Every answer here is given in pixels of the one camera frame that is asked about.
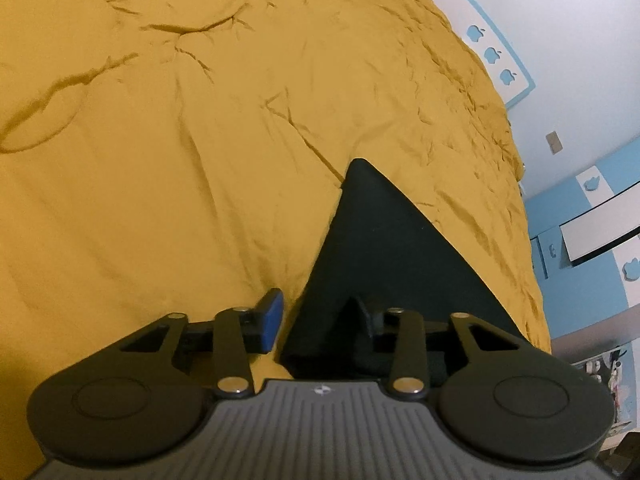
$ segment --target black fabric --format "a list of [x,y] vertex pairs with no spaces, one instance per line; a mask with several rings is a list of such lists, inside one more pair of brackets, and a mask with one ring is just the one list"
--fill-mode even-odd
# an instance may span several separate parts
[[355,159],[296,319],[280,354],[295,378],[388,375],[391,356],[375,354],[362,312],[350,298],[420,312],[447,322],[469,312],[523,338],[462,256],[391,182]]

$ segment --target wall picture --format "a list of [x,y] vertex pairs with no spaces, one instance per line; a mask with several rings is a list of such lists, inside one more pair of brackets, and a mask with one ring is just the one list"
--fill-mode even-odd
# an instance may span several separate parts
[[606,386],[611,394],[616,414],[607,437],[636,428],[636,372],[631,343],[574,366]]

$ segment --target yellow blanket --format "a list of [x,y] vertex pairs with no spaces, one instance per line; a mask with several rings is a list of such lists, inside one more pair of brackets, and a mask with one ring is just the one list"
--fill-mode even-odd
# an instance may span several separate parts
[[170,311],[291,304],[355,157],[550,347],[505,108],[431,0],[0,0],[0,152],[2,480],[42,460],[48,375]]

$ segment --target gray gripper base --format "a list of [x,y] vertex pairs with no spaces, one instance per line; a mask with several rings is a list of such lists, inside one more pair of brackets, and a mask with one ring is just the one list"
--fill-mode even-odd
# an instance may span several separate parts
[[595,463],[510,470],[460,449],[416,402],[377,383],[268,381],[220,402],[202,430],[160,458],[112,470],[51,461],[31,480],[606,480]]

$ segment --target yellow bedspread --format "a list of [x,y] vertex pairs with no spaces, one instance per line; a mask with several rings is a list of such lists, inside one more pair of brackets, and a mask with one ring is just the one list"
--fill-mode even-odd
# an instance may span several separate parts
[[504,105],[431,0],[0,0],[0,151],[2,480],[42,460],[49,374],[170,311],[290,305],[355,157],[550,347]]

